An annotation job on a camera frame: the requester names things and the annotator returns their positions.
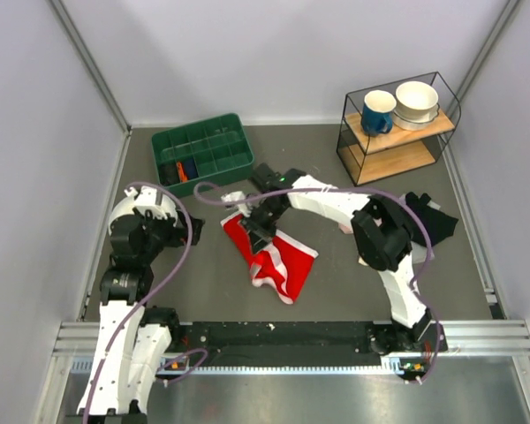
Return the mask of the red underwear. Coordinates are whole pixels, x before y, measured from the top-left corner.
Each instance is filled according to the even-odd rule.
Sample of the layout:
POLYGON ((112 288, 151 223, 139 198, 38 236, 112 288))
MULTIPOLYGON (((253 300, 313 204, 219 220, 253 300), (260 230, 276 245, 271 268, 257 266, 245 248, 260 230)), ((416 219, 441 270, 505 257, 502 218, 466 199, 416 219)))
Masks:
POLYGON ((224 218, 221 226, 244 258, 252 286, 268 285, 281 301, 292 305, 306 283, 318 252, 277 230, 272 241, 254 254, 249 236, 241 225, 242 217, 234 213, 224 218))

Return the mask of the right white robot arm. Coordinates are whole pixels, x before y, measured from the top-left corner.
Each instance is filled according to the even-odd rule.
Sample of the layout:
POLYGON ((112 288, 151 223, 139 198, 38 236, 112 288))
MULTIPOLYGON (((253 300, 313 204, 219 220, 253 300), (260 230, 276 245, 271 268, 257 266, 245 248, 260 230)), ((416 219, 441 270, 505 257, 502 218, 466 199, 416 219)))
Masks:
POLYGON ((392 330, 376 330, 371 345, 388 353, 392 344, 412 350, 427 338, 432 314, 422 301, 413 266, 414 231, 420 220, 399 198, 323 183, 302 170, 274 172, 263 163, 250 178, 254 195, 241 194, 238 211, 252 253, 264 251, 277 235, 276 223, 292 208, 311 212, 350 231, 359 261, 378 272, 390 302, 392 330))

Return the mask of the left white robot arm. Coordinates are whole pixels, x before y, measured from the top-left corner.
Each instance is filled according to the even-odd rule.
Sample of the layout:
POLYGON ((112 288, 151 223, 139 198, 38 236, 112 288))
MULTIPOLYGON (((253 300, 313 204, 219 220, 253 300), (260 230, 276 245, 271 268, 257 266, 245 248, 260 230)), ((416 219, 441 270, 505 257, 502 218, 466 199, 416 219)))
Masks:
POLYGON ((87 388, 68 423, 145 423, 160 359, 182 342, 170 307, 147 307, 152 262, 166 247, 197 243, 203 220, 177 213, 154 219, 119 212, 109 224, 112 252, 100 284, 100 328, 87 388))

